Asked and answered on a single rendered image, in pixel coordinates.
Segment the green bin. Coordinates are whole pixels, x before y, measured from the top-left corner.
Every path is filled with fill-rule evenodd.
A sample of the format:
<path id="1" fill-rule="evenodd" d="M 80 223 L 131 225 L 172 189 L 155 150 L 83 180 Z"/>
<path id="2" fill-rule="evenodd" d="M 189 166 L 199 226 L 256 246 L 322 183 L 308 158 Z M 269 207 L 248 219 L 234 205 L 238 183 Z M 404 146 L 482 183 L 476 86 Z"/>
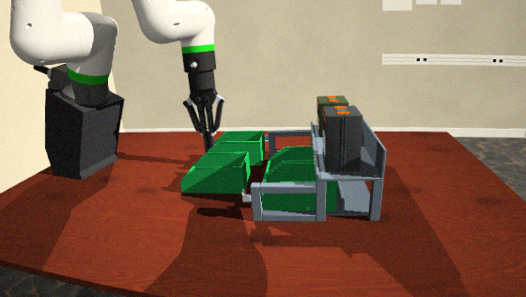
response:
<path id="1" fill-rule="evenodd" d="M 264 177 L 281 164 L 314 163 L 313 147 L 284 147 L 268 159 Z"/>
<path id="2" fill-rule="evenodd" d="M 315 163 L 281 164 L 263 182 L 316 182 Z M 326 181 L 326 211 L 336 211 L 337 181 Z M 263 211 L 315 211 L 316 194 L 262 194 Z"/>
<path id="3" fill-rule="evenodd" d="M 226 131 L 214 143 L 216 145 L 207 152 L 249 152 L 250 165 L 263 163 L 264 131 Z"/>
<path id="4" fill-rule="evenodd" d="M 184 193 L 241 194 L 250 178 L 249 152 L 207 152 L 184 176 L 182 188 Z"/>

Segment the grey metal shelf rack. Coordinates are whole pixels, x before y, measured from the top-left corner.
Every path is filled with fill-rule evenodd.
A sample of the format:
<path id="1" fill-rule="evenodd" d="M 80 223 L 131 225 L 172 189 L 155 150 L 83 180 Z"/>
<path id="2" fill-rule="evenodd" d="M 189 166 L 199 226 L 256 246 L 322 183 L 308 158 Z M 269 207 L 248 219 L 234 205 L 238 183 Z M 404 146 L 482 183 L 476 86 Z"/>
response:
<path id="1" fill-rule="evenodd" d="M 358 215 L 368 215 L 370 221 L 379 220 L 387 149 L 364 118 L 361 170 L 357 172 L 325 171 L 322 137 L 317 124 L 313 127 L 313 121 L 311 130 L 268 131 L 265 143 L 269 143 L 269 158 L 280 151 L 275 149 L 275 137 L 281 136 L 311 136 L 317 185 L 315 182 L 263 182 L 264 177 L 261 183 L 252 182 L 251 194 L 246 195 L 244 189 L 241 194 L 242 202 L 252 201 L 254 221 L 325 222 L 325 216 Z M 370 194 L 365 180 L 372 180 Z M 338 181 L 336 211 L 326 211 L 326 181 Z M 263 211 L 262 194 L 316 194 L 316 210 Z"/>

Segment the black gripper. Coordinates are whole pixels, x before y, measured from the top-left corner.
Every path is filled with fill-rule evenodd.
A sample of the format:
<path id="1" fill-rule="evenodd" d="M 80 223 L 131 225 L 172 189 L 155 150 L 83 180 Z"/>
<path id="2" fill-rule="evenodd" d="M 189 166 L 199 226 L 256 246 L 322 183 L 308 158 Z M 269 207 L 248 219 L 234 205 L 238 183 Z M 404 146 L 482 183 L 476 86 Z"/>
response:
<path id="1" fill-rule="evenodd" d="M 218 93 L 215 89 L 214 70 L 201 73 L 188 72 L 188 79 L 190 87 L 190 98 L 184 101 L 183 104 L 188 110 L 195 130 L 197 132 L 200 132 L 200 135 L 204 137 L 205 152 L 207 152 L 209 150 L 209 147 L 212 148 L 215 145 L 214 135 L 216 134 L 216 131 L 220 128 L 225 98 L 218 96 Z M 218 105 L 216 109 L 214 123 L 212 105 L 215 99 L 217 100 Z M 193 108 L 193 103 L 197 106 L 199 120 Z M 207 112 L 209 131 L 207 131 L 205 108 Z M 206 129 L 204 126 L 206 126 Z"/>

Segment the olive green tool case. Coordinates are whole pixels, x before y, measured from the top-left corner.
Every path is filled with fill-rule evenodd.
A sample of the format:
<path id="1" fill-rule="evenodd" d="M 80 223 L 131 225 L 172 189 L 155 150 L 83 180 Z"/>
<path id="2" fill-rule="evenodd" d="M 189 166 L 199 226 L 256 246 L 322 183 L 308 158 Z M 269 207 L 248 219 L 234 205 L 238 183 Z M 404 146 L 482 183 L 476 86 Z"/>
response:
<path id="1" fill-rule="evenodd" d="M 349 103 L 345 96 L 317 96 L 319 101 L 318 114 L 319 114 L 319 137 L 322 137 L 322 118 L 323 118 L 323 106 L 349 106 Z"/>

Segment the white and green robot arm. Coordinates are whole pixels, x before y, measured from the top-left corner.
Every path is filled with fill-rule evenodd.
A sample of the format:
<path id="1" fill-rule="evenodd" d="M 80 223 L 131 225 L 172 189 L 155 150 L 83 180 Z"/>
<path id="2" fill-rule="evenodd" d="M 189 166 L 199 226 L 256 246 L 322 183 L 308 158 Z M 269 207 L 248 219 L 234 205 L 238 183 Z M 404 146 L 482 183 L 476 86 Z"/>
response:
<path id="1" fill-rule="evenodd" d="M 159 44 L 180 41 L 184 71 L 216 70 L 215 18 L 201 1 L 131 0 L 143 34 Z M 22 61 L 75 103 L 110 100 L 118 26 L 96 12 L 63 12 L 61 0 L 11 0 L 9 41 Z M 70 63 L 71 62 L 71 63 Z M 57 67 L 44 66 L 62 64 Z M 43 67 L 40 67 L 43 66 Z"/>

